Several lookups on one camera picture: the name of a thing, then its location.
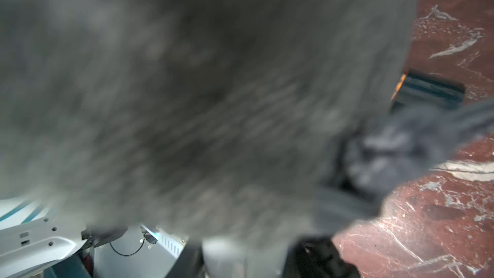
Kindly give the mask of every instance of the blue stripe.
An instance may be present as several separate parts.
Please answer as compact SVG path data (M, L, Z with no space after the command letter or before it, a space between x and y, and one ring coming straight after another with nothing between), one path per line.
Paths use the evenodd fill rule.
M36 218L37 215L39 215L41 213L41 211L43 210L43 208L45 208L44 206L38 206L36 207L35 210L33 210L32 213L29 214L29 216L24 219L24 221L21 222L21 224L23 223L28 223L29 221L33 220L34 218Z
M16 212L18 212L19 210L23 209L24 207L28 206L29 204L31 204L31 201L24 201L22 202L21 204L19 204L17 207L15 207L14 209L12 209L11 211L9 211L8 213L6 213L5 215L3 215L2 217L0 217L0 221L3 221L7 218L9 218L10 216L12 216L13 214L15 214Z

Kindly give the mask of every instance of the marble surface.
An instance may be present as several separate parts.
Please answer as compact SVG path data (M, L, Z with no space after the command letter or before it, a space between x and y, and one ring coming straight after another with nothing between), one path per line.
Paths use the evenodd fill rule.
M494 0L420 0L407 67L494 97ZM379 219L337 234L363 278L494 277L494 136L398 187Z

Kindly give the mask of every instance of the dark gray cloth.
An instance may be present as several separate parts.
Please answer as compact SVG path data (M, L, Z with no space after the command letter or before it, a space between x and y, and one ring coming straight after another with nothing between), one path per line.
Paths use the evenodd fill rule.
M314 232L416 0L0 0L0 193L252 246Z

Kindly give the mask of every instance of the blurry gray object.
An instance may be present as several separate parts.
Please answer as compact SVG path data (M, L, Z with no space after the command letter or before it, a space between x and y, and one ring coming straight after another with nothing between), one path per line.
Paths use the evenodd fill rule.
M462 145L493 132L494 100L455 110L415 105L357 123L340 140L334 173L321 182L316 225L337 232L376 217L399 184L427 175Z
M0 0L0 196L266 248L386 113L417 0Z

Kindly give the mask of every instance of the orange light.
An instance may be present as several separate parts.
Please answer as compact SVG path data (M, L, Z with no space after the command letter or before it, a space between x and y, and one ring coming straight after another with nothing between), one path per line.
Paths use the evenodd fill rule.
M407 77L407 74L408 74L408 70L405 70L403 72L403 75L402 77L400 78L400 81L398 82L398 84L396 85L396 88L395 88L395 92L393 92L393 96L391 97L391 99L393 100L396 95L398 94L398 91L400 90L400 88L403 86L403 82L404 82L404 79Z

